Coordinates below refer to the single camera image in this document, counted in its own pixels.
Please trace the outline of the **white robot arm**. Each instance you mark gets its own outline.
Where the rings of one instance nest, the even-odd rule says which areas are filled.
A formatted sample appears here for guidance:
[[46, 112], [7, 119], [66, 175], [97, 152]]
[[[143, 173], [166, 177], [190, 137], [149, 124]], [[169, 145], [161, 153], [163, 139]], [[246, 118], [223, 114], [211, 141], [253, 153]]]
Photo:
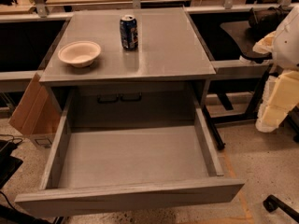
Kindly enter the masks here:
[[291, 10], [275, 32], [257, 42], [253, 50], [270, 51], [274, 66], [283, 69], [278, 77], [267, 79], [255, 123], [258, 131], [271, 133], [299, 105], [299, 6]]

